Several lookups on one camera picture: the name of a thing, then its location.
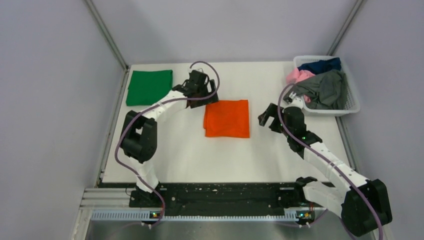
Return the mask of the orange t-shirt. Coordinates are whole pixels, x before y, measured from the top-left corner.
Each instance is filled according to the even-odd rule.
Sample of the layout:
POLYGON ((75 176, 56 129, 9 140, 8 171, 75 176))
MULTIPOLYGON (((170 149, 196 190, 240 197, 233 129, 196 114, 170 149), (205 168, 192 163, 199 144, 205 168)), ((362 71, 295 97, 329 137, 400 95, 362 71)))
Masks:
POLYGON ((208 104, 205 107, 203 128, 208 138, 250 138, 249 101, 220 100, 208 104))

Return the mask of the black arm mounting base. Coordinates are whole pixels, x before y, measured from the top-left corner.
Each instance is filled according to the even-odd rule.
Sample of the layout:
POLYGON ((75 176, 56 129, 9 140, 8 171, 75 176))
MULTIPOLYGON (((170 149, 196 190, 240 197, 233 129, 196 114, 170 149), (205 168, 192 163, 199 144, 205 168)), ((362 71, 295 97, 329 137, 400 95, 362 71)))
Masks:
POLYGON ((161 183, 156 192, 133 190, 131 208, 165 208, 167 217, 283 216, 285 210, 314 203, 305 199, 298 182, 161 183))

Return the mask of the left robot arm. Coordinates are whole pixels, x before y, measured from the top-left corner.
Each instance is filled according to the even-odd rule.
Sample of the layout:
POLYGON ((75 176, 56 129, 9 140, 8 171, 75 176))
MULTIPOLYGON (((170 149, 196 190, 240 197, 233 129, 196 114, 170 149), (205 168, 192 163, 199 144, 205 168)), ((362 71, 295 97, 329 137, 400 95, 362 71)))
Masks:
POLYGON ((220 78, 211 79, 200 70, 191 70, 182 84, 142 111, 129 111, 115 149, 116 162, 132 171, 141 200, 149 207, 160 202, 159 180, 152 158, 158 148, 158 127, 176 113, 219 101, 220 78))

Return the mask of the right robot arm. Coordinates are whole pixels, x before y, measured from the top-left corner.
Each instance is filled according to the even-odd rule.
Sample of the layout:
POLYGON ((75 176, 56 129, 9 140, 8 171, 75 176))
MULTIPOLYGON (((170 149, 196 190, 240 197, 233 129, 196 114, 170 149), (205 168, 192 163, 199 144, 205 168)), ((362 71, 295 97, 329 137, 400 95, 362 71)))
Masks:
POLYGON ((384 239, 383 226, 393 220, 386 185, 379 179, 366 178, 334 155, 318 135, 307 130, 299 107, 270 103, 258 116, 259 125, 265 126, 270 117, 270 130, 283 134, 289 148, 332 184, 329 187, 313 177, 300 177, 293 192, 294 202, 299 206, 310 202, 323 206, 341 219, 350 235, 361 237, 377 230, 378 238, 384 239))

